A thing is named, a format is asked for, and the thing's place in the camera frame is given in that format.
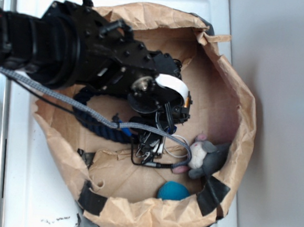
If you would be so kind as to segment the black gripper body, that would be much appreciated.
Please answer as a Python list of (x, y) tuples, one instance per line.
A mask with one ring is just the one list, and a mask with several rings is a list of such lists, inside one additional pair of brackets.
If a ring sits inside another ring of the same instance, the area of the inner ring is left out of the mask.
[(139, 113), (139, 117), (130, 119), (130, 123), (141, 125), (137, 129), (139, 146), (131, 157), (140, 158), (139, 165), (147, 167), (185, 166), (187, 160), (175, 164), (154, 161), (162, 155), (166, 138), (173, 139), (176, 125), (190, 118), (192, 99), (182, 81), (182, 64), (160, 51), (149, 52), (146, 58), (154, 62), (155, 72), (135, 80), (128, 94), (130, 106)]

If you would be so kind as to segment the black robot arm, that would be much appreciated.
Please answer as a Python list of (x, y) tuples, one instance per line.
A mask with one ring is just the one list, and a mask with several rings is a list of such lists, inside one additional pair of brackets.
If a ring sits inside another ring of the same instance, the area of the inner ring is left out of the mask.
[[(69, 100), (75, 118), (105, 139), (137, 144), (131, 157), (139, 165), (164, 169), (155, 158), (176, 125), (190, 116), (181, 62), (149, 51), (123, 19), (108, 22), (92, 7), (90, 0), (55, 1), (42, 18), (0, 8), (0, 72), (14, 77), (22, 70), (28, 84), (38, 82), (52, 96), (56, 89), (82, 84)], [(86, 106), (97, 95), (125, 98), (138, 115), (127, 123), (118, 116), (106, 120)]]

